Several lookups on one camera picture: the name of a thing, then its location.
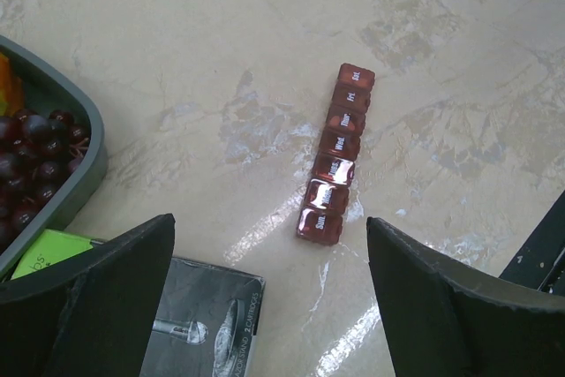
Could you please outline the dark red grape bunch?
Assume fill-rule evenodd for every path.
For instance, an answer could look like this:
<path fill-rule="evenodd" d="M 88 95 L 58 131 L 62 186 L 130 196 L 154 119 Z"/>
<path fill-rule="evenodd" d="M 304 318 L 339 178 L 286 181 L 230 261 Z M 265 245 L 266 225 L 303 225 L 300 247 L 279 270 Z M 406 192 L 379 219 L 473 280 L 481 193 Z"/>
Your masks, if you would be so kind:
<path fill-rule="evenodd" d="M 30 109 L 1 117 L 1 250 L 54 197 L 86 156 L 89 127 L 68 111 Z"/>

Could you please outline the black razor stand box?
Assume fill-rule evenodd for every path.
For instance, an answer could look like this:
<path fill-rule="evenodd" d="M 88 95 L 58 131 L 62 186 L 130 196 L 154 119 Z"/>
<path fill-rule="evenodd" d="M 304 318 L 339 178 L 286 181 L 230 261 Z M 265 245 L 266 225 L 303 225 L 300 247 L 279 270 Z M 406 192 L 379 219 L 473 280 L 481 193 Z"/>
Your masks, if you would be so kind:
<path fill-rule="evenodd" d="M 260 276 L 172 258 L 140 374 L 245 377 L 264 289 Z"/>

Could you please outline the green small box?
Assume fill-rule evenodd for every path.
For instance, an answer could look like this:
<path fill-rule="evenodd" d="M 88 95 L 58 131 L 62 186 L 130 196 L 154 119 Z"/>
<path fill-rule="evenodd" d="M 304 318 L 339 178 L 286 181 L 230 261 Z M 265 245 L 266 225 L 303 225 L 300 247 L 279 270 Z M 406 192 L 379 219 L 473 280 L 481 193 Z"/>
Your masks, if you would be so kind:
<path fill-rule="evenodd" d="M 103 244 L 103 241 L 57 230 L 45 230 L 23 254 L 11 280 L 43 270 Z"/>

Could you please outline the dark grey fruit tray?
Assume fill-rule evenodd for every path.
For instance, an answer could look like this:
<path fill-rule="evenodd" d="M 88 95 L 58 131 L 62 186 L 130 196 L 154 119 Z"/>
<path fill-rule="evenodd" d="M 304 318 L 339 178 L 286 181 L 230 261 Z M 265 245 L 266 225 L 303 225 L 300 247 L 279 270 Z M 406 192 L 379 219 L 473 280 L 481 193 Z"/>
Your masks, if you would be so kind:
<path fill-rule="evenodd" d="M 31 244 L 46 229 L 64 230 L 100 186 L 108 169 L 104 123 L 92 100 L 74 83 L 31 51 L 5 36 L 1 52 L 23 79 L 26 106 L 38 112 L 65 109 L 91 130 L 91 141 L 78 170 L 72 173 L 38 215 L 1 254 L 1 278 L 11 274 Z"/>

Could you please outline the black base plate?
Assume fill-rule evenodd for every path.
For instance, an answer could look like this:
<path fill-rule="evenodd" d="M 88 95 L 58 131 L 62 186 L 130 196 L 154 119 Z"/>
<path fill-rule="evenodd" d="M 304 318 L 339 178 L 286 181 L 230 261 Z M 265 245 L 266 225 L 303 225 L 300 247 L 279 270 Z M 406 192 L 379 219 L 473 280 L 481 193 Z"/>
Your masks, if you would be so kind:
<path fill-rule="evenodd" d="M 505 267 L 500 279 L 564 296 L 565 192 Z"/>

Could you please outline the red weekly pill organizer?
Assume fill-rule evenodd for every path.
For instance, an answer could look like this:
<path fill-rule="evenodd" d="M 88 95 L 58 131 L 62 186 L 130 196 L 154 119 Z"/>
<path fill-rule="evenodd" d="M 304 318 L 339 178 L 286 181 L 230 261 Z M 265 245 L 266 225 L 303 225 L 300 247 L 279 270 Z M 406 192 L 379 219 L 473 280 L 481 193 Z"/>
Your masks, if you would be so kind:
<path fill-rule="evenodd" d="M 320 245 L 339 242 L 374 83 L 374 72 L 340 66 L 299 213 L 299 238 Z"/>

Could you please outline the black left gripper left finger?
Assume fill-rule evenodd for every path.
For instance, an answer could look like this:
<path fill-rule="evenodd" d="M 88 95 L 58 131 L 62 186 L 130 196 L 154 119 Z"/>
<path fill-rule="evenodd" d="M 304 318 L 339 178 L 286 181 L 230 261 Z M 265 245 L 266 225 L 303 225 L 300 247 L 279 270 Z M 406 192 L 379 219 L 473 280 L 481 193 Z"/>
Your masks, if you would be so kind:
<path fill-rule="evenodd" d="M 173 215 L 1 285 L 3 376 L 138 376 L 175 244 Z"/>

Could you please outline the orange spiky fruit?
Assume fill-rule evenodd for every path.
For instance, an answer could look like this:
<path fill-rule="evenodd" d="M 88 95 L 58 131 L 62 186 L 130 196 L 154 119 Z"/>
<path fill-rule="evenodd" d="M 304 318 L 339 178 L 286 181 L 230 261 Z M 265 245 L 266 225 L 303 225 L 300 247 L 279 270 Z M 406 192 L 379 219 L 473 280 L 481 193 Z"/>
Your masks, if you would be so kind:
<path fill-rule="evenodd" d="M 10 117 L 24 108 L 25 97 L 22 80 L 13 71 L 10 59 L 4 54 L 0 57 L 0 113 Z"/>

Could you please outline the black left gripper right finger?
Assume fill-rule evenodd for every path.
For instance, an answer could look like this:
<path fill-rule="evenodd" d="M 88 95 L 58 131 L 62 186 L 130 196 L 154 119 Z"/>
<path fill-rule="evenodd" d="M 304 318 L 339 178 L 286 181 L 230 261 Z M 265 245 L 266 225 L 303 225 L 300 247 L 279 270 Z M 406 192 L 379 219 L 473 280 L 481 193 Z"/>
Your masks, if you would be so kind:
<path fill-rule="evenodd" d="M 369 267 L 398 376 L 562 376 L 564 299 L 483 273 L 381 218 Z"/>

